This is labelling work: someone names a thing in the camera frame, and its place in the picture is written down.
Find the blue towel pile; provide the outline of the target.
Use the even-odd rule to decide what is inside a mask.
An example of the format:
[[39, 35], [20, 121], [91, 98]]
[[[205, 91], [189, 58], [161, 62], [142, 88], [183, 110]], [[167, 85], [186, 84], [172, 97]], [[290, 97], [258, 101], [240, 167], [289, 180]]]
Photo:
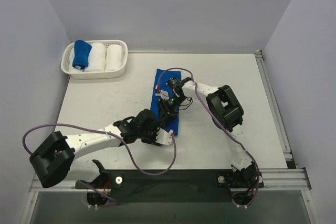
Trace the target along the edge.
[[[180, 71], [167, 71], [163, 74], [161, 79], [159, 80], [160, 75], [164, 72], [162, 69], [156, 70], [156, 75], [154, 79], [153, 85], [153, 93], [150, 110], [155, 114], [156, 119], [159, 119], [159, 107], [157, 101], [162, 98], [168, 98], [173, 94], [173, 91], [167, 86], [167, 81], [176, 77], [178, 80], [181, 80], [181, 72]], [[177, 117], [173, 119], [171, 122], [167, 123], [164, 127], [166, 131], [172, 130], [175, 136], [178, 136], [179, 133], [179, 112], [177, 112]]]

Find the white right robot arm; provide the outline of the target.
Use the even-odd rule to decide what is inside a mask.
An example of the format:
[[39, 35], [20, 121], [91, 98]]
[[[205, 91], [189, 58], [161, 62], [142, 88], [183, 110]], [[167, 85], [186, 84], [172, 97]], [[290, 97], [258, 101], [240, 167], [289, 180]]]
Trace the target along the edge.
[[177, 117], [185, 100], [199, 100], [214, 124], [226, 135], [235, 185], [245, 187], [249, 183], [262, 183], [258, 165], [244, 146], [244, 110], [231, 87], [198, 84], [190, 77], [181, 81], [173, 77], [167, 81], [167, 86], [172, 94], [169, 97], [163, 95], [157, 101], [159, 120], [167, 123]]

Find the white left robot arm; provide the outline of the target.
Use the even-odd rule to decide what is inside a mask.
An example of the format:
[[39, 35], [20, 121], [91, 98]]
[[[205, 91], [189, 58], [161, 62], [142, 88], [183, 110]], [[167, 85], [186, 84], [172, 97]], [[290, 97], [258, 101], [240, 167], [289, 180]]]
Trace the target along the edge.
[[144, 109], [137, 116], [116, 121], [100, 130], [83, 129], [81, 134], [68, 136], [53, 132], [29, 160], [43, 188], [53, 187], [70, 176], [100, 188], [106, 183], [102, 165], [79, 158], [105, 148], [132, 144], [138, 139], [152, 145], [170, 145], [171, 136], [161, 126], [155, 114]]

